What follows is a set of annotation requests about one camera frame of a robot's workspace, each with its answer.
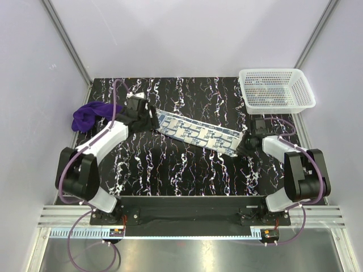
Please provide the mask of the blue white patterned towel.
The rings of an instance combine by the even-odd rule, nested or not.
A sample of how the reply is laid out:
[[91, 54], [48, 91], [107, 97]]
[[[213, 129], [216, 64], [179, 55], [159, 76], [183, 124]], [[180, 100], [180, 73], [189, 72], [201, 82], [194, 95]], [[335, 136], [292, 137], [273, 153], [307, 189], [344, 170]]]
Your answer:
[[244, 133], [157, 110], [158, 131], [178, 141], [236, 157]]

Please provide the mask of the purple towel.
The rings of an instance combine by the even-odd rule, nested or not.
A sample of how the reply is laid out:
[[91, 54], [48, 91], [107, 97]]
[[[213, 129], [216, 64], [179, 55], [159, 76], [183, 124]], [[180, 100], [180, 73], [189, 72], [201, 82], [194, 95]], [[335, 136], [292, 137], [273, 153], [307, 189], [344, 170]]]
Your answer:
[[93, 128], [97, 118], [105, 118], [107, 121], [111, 121], [112, 117], [113, 104], [92, 101], [73, 113], [71, 129], [74, 132], [86, 133]]

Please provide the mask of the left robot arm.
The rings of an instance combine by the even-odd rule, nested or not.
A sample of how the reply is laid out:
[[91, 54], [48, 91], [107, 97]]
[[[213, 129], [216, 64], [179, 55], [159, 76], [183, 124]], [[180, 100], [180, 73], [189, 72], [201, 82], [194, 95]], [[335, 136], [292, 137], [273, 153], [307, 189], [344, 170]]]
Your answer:
[[120, 201], [100, 186], [99, 164], [118, 144], [131, 136], [159, 128], [157, 109], [147, 99], [132, 96], [120, 113], [85, 144], [64, 148], [60, 153], [55, 187], [64, 203], [64, 193], [103, 212], [109, 224], [122, 219]]

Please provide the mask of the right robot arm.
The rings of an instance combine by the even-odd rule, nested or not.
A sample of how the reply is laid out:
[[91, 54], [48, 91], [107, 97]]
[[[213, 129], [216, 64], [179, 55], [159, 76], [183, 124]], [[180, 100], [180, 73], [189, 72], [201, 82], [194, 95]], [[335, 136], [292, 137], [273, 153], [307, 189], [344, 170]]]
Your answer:
[[[288, 125], [292, 131], [275, 135], [267, 129], [266, 121], [276, 120]], [[271, 224], [278, 212], [304, 204], [314, 205], [331, 194], [324, 155], [319, 149], [305, 149], [292, 144], [285, 138], [296, 133], [290, 122], [280, 118], [256, 118], [244, 133], [237, 154], [252, 156], [256, 151], [264, 152], [284, 166], [284, 187], [264, 198], [263, 207], [258, 209], [258, 219]]]

